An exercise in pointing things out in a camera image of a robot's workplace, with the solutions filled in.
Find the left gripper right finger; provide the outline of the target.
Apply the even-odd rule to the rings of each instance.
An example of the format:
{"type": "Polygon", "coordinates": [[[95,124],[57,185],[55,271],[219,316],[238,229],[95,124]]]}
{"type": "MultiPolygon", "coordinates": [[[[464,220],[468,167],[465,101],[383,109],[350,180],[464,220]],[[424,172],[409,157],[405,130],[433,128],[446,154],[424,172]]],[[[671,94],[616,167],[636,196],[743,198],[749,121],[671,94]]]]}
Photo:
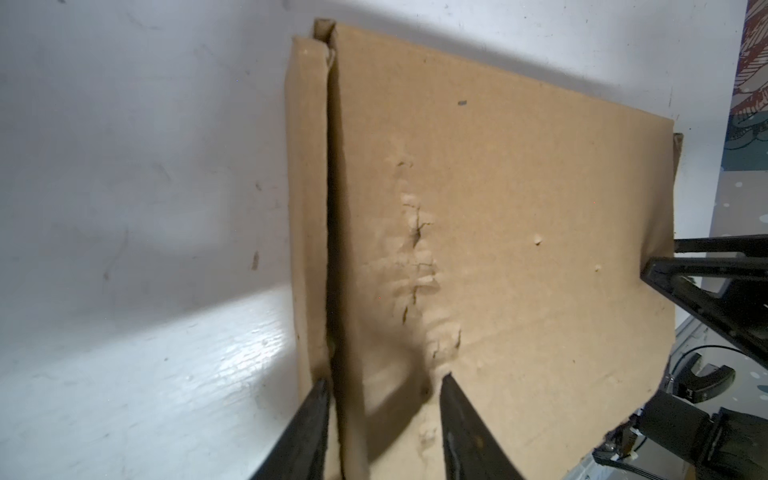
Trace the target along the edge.
{"type": "Polygon", "coordinates": [[[439,405],[448,480],[524,479],[451,374],[442,379],[439,405]]]}

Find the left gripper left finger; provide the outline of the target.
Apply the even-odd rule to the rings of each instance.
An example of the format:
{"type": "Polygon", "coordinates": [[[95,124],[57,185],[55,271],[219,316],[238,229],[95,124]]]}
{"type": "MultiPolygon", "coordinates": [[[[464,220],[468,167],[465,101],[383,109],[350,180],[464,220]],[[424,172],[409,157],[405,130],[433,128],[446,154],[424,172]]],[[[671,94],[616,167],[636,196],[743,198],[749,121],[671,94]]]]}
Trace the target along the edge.
{"type": "Polygon", "coordinates": [[[316,381],[251,480],[324,478],[331,391],[316,381]]]}

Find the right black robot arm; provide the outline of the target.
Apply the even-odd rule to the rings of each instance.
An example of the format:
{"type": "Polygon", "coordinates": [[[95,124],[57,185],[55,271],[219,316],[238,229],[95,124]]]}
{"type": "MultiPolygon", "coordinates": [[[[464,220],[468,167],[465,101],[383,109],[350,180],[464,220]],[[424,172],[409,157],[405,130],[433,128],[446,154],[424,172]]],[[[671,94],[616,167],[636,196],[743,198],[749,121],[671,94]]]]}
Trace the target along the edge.
{"type": "MultiPolygon", "coordinates": [[[[746,235],[678,239],[674,256],[652,257],[641,279],[727,340],[732,350],[767,364],[767,237],[746,235]]],[[[698,479],[764,479],[767,421],[726,408],[709,415],[699,404],[725,392],[731,367],[696,374],[697,348],[668,365],[660,389],[640,413],[607,434],[592,453],[604,467],[646,479],[652,473],[629,464],[638,436],[691,465],[698,479]]]]}

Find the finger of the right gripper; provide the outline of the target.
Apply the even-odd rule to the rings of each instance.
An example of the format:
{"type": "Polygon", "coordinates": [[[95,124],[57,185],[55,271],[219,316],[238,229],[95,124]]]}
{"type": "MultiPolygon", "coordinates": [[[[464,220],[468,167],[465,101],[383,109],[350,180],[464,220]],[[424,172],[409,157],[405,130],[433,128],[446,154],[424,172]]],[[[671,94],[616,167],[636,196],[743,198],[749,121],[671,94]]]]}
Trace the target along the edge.
{"type": "Polygon", "coordinates": [[[766,234],[725,236],[717,238],[676,239],[676,253],[738,253],[747,257],[766,257],[766,234]]]}
{"type": "Polygon", "coordinates": [[[650,259],[641,279],[762,366],[767,365],[767,260],[650,259]]]}

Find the brown cardboard box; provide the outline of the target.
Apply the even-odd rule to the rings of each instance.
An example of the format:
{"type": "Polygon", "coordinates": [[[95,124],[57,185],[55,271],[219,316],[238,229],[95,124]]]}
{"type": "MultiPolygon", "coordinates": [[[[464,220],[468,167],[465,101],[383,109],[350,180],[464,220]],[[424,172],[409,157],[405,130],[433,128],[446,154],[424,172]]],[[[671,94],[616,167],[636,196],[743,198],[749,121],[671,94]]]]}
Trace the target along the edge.
{"type": "Polygon", "coordinates": [[[330,479],[441,479],[451,375],[527,479],[656,390],[674,309],[673,123],[318,19],[285,83],[299,387],[330,479]]]}

